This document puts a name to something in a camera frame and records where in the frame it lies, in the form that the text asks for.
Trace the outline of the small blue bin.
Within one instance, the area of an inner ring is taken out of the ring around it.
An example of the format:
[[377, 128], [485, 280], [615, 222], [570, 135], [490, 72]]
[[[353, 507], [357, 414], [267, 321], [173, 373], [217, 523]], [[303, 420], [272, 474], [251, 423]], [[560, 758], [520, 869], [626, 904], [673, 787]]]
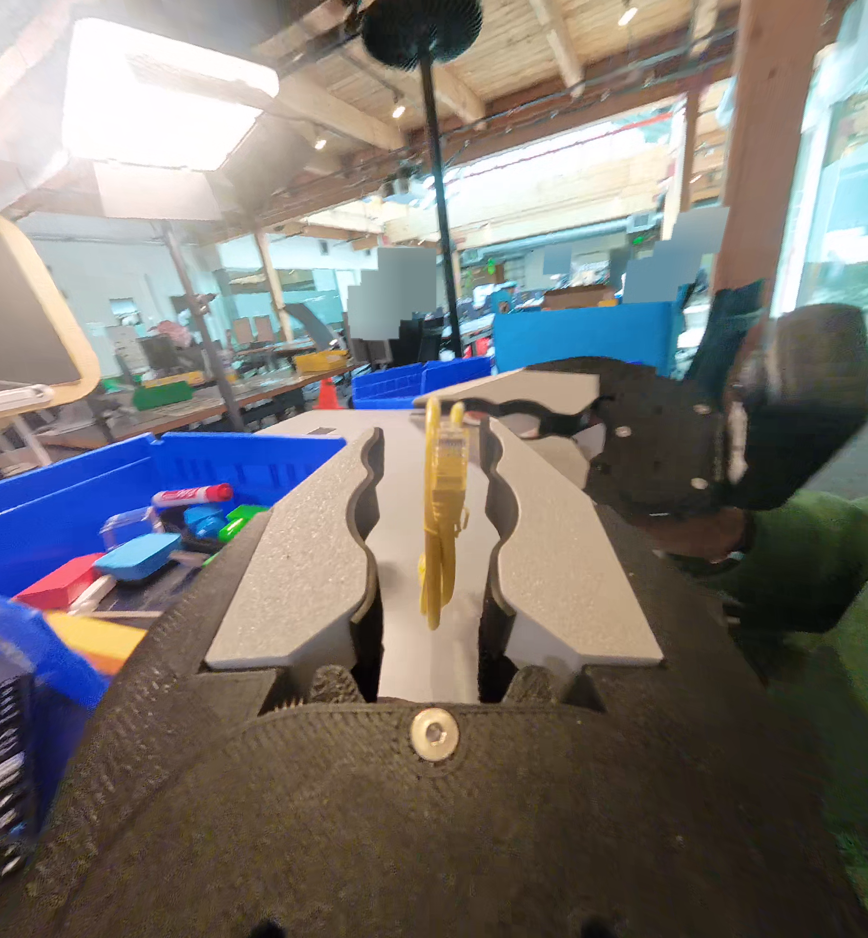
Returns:
[[424, 364], [356, 374], [351, 380], [351, 406], [360, 410], [411, 410], [422, 392]]
[[492, 369], [493, 360], [487, 356], [427, 362], [421, 374], [420, 394], [423, 396], [455, 384], [488, 378]]

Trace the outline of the long wooden table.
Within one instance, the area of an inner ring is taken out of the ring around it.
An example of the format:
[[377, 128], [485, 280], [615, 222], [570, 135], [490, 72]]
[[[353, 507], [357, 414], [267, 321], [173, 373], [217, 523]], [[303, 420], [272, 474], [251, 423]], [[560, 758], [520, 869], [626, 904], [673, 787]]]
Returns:
[[[306, 373], [302, 376], [254, 378], [240, 381], [232, 391], [240, 416], [239, 431], [250, 431], [269, 417], [278, 417], [287, 411], [304, 408], [304, 390], [325, 379], [346, 375], [353, 366], [346, 363], [334, 369]], [[233, 424], [219, 389], [210, 387], [197, 390], [189, 401], [138, 411], [130, 403], [131, 393], [122, 394], [123, 407], [109, 415], [103, 424], [91, 417], [78, 428], [38, 431], [46, 447], [63, 447], [76, 451], [89, 451], [109, 443], [126, 441], [144, 434], [158, 437], [170, 431], [190, 431], [209, 428], [232, 430]]]

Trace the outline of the green bin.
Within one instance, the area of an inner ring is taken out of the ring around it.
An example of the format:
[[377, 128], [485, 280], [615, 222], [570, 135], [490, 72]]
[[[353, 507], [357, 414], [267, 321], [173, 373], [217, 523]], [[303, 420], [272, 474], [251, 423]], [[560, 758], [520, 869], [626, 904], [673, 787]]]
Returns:
[[139, 384], [132, 396], [138, 412], [187, 403], [193, 400], [193, 387], [187, 381]]

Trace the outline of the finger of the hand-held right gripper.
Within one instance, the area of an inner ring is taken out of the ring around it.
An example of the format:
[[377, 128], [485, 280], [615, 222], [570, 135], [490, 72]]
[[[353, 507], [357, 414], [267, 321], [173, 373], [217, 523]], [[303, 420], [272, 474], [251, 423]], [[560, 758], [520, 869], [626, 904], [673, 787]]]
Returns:
[[445, 416], [461, 403], [470, 427], [494, 419], [521, 439], [575, 438], [603, 425], [595, 410], [599, 395], [600, 379], [593, 373], [515, 369], [422, 394], [413, 408], [423, 411], [436, 398]]
[[510, 430], [575, 486], [587, 484], [591, 460], [603, 451], [606, 441], [602, 423], [594, 423], [575, 437], [541, 437], [537, 421], [511, 421]]

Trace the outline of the person's right forearm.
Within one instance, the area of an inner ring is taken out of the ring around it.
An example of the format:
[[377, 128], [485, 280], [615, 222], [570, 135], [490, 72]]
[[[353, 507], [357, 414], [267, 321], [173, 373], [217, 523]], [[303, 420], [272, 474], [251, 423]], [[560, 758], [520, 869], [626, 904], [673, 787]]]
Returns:
[[681, 562], [738, 605], [742, 627], [868, 629], [868, 497], [800, 490], [779, 509], [753, 514], [747, 532], [751, 539], [734, 557]]

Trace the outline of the large blue plastic bin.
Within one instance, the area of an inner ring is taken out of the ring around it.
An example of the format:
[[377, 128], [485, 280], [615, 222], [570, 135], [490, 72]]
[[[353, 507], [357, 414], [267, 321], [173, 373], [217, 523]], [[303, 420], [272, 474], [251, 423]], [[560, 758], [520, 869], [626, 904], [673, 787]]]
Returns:
[[338, 436], [171, 432], [140, 436], [0, 482], [0, 680], [32, 677], [40, 827], [88, 714], [108, 681], [13, 596], [103, 547], [102, 524], [160, 490], [226, 483], [235, 505], [271, 507], [345, 445]]

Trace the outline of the black board tan frame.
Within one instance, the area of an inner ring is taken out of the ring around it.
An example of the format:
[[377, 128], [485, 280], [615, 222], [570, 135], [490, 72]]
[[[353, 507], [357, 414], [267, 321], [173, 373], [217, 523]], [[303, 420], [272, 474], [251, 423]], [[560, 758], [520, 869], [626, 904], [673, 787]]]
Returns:
[[0, 217], [0, 424], [80, 401], [100, 379], [88, 336], [41, 256]]

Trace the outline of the red block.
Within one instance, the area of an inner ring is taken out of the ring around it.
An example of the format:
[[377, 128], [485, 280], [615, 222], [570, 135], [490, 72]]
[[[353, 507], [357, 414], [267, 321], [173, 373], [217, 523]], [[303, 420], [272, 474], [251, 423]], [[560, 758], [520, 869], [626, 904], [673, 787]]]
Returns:
[[13, 596], [13, 601], [41, 612], [65, 612], [97, 580], [101, 553], [78, 556], [36, 580]]

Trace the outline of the black pole round disc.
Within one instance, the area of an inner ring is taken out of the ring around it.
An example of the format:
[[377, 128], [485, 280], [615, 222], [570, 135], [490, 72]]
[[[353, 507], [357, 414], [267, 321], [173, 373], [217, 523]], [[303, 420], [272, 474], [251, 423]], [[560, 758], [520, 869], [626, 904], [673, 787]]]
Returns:
[[379, 63], [402, 71], [418, 70], [431, 172], [436, 195], [442, 276], [451, 327], [450, 347], [462, 358], [460, 322], [447, 199], [443, 179], [440, 122], [437, 114], [433, 65], [451, 63], [478, 38], [483, 25], [479, 1], [379, 1], [362, 17], [361, 39]]

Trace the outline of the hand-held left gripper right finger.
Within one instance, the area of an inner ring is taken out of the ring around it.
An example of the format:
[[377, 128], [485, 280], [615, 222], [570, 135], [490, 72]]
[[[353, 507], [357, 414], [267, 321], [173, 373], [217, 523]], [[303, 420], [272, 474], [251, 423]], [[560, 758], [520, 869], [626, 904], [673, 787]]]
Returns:
[[482, 613], [482, 696], [504, 696], [529, 666], [560, 688], [587, 666], [660, 666], [662, 648], [592, 500], [497, 419], [482, 424], [482, 470], [498, 535]]

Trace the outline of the person's right hand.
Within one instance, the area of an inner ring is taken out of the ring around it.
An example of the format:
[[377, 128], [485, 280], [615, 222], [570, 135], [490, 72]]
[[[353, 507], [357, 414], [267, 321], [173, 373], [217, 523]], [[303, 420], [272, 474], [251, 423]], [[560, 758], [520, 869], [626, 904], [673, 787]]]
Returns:
[[719, 564], [733, 554], [744, 553], [752, 538], [749, 512], [726, 507], [689, 519], [657, 518], [649, 532], [668, 554]]

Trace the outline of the slim wooden post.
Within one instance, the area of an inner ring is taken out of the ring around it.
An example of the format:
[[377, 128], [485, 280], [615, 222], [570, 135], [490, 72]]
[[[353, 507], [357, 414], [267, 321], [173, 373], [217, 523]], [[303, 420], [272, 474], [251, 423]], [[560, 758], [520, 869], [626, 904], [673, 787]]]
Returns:
[[672, 238], [679, 215], [687, 212], [691, 206], [701, 96], [700, 87], [686, 92], [672, 113], [668, 144], [669, 174], [662, 203], [662, 241]]
[[287, 313], [282, 286], [271, 255], [271, 242], [268, 233], [263, 228], [257, 227], [254, 229], [253, 235], [273, 310], [280, 324], [282, 341], [285, 343], [291, 342], [294, 339], [294, 328]]

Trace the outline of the blue stud brick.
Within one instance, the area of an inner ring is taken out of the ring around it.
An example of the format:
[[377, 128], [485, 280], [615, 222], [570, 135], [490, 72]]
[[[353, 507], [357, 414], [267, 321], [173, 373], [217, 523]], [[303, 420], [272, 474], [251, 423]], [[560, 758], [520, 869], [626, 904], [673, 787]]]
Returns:
[[195, 539], [217, 542], [229, 519], [218, 505], [205, 504], [186, 508], [183, 511], [183, 523]]

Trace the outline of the thick wooden post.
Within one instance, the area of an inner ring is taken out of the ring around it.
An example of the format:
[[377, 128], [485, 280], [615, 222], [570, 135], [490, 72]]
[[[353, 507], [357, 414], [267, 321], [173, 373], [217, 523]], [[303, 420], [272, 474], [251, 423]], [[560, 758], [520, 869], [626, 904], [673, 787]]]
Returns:
[[721, 196], [728, 219], [715, 290], [761, 283], [770, 299], [826, 1], [741, 2], [735, 108]]

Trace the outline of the metal light stand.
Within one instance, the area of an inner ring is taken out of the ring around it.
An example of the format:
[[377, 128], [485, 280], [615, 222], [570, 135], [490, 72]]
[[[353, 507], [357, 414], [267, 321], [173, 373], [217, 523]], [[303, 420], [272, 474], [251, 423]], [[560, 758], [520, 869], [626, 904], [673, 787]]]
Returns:
[[189, 271], [182, 254], [182, 249], [177, 240], [176, 233], [171, 221], [163, 220], [160, 222], [160, 229], [163, 240], [168, 248], [172, 262], [182, 284], [184, 298], [188, 308], [191, 311], [193, 323], [198, 329], [201, 339], [203, 352], [211, 366], [212, 375], [217, 389], [226, 405], [227, 414], [231, 428], [236, 432], [246, 432], [240, 406], [233, 392], [232, 386], [227, 377], [225, 368], [216, 347], [213, 345], [209, 333], [206, 315], [208, 313], [208, 299], [202, 299], [193, 289], [193, 283], [189, 276]]

